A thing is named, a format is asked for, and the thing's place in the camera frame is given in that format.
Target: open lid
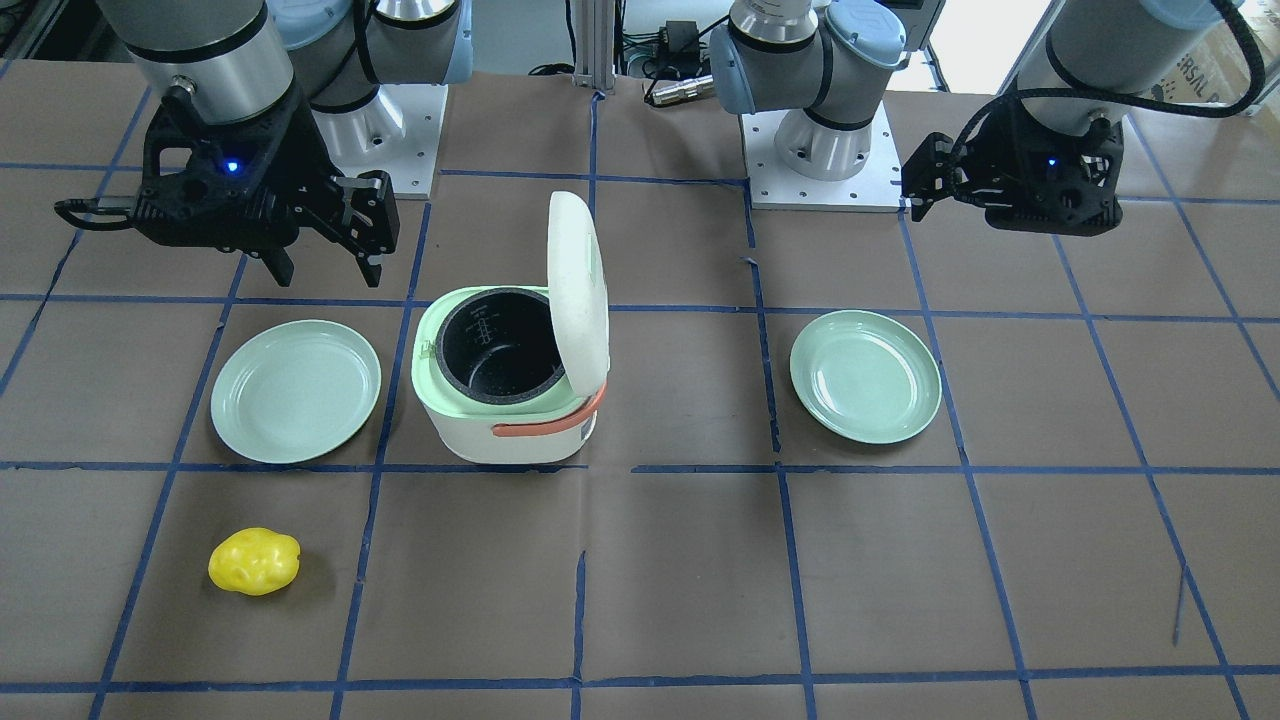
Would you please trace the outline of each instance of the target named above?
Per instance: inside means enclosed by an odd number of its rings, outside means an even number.
[[[595,395],[609,374],[609,295],[591,211],[572,192],[552,193],[547,293],[564,377],[575,395]]]

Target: plate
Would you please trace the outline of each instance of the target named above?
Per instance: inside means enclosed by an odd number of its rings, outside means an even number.
[[[242,345],[214,382],[214,429],[257,462],[319,457],[356,434],[383,372],[369,341],[328,320],[297,320]]]
[[[791,348],[791,383],[819,423],[876,445],[918,434],[942,401],[929,348],[901,323],[864,310],[805,325]]]

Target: orange handle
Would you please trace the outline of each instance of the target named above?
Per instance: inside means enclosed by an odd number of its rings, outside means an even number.
[[[604,391],[608,389],[608,380],[600,386],[600,391],[591,396],[590,400],[582,404],[581,407],[573,413],[564,415],[558,420],[548,420],[545,423],[500,423],[493,427],[494,437],[540,437],[552,436],[556,433],[562,433],[570,428],[576,428],[586,421],[588,418],[595,413],[596,407],[600,406],[600,401],[604,400]]]

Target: metal base plate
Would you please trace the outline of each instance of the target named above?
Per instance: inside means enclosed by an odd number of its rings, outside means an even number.
[[[404,137],[374,147],[358,163],[347,160],[335,164],[348,177],[356,177],[365,170],[387,170],[392,176],[396,197],[430,200],[449,87],[384,85],[381,91],[388,94],[404,114]]]
[[[901,206],[901,165],[882,104],[872,119],[872,149],[863,170],[846,181],[801,176],[773,149],[773,133],[788,110],[742,115],[742,151],[751,178],[751,206],[762,210],[896,213]]]

